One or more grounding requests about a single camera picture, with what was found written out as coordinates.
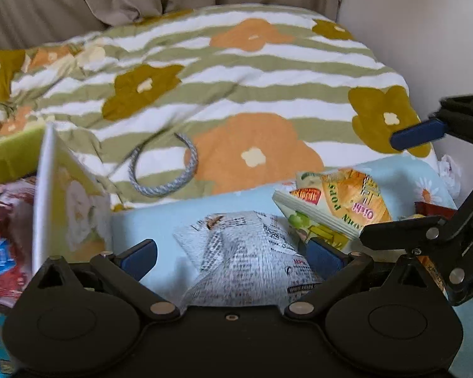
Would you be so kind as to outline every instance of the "popcorn bag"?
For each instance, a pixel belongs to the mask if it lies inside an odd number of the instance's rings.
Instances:
[[[37,126],[0,139],[0,304],[12,307],[50,255],[111,249],[110,197],[58,138]]]
[[[378,185],[370,175],[352,168],[300,172],[296,187],[289,193],[277,190],[273,200],[305,243],[320,237],[350,252],[364,226],[391,220]]]

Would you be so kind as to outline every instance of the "daisy print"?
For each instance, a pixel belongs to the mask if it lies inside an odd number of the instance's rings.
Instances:
[[[431,180],[421,177],[415,184],[417,185],[415,195],[419,198],[420,202],[441,203],[441,197],[437,195],[439,188],[435,187],[433,189],[433,182]]]

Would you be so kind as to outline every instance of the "orange flower print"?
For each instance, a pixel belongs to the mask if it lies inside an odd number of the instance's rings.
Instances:
[[[28,114],[32,111],[29,106],[18,108],[15,115],[12,115],[0,128],[0,136],[8,136],[22,131],[28,122]]]
[[[68,54],[72,53],[70,52],[70,49],[67,45],[63,45],[61,47],[39,48],[35,54],[35,57],[33,57],[30,64],[28,65],[27,71],[30,72],[39,67],[49,66]]]
[[[241,113],[193,138],[196,179],[212,181],[213,194],[250,189],[321,172],[321,157],[298,139],[291,122],[273,113]],[[184,159],[189,160],[189,150]]]
[[[252,52],[261,50],[266,43],[285,44],[292,42],[294,39],[291,35],[281,34],[274,25],[266,20],[249,18],[232,29],[213,36],[210,40],[210,46],[238,48]]]

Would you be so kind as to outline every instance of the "gray rope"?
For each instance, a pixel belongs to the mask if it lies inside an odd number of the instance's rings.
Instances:
[[[175,192],[175,190],[179,190],[181,187],[185,186],[191,179],[193,179],[193,176],[195,175],[195,170],[198,166],[198,152],[196,151],[196,147],[187,136],[182,134],[174,135],[182,142],[184,142],[185,145],[191,151],[191,158],[189,159],[189,163],[185,168],[184,172],[182,172],[182,174],[172,180],[172,182],[165,183],[164,185],[156,187],[141,186],[137,182],[137,177],[135,176],[135,167],[137,165],[137,160],[139,158],[140,152],[142,151],[142,149],[144,149],[144,146],[147,143],[144,142],[143,144],[138,145],[135,149],[133,149],[131,153],[130,167],[128,168],[130,182],[135,187],[137,192],[145,196],[149,196],[150,198],[165,196],[169,193]]]

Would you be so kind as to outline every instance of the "light blue pillow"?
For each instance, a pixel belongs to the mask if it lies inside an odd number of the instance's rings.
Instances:
[[[121,253],[144,239],[154,239],[158,261],[141,283],[175,304],[198,276],[184,250],[173,237],[178,226],[190,225],[212,213],[257,210],[282,215],[271,199],[273,185],[242,192],[183,200],[112,215],[114,252]]]
[[[447,187],[426,162],[409,154],[393,155],[356,165],[378,184],[393,220],[415,213],[415,202],[456,209]]]

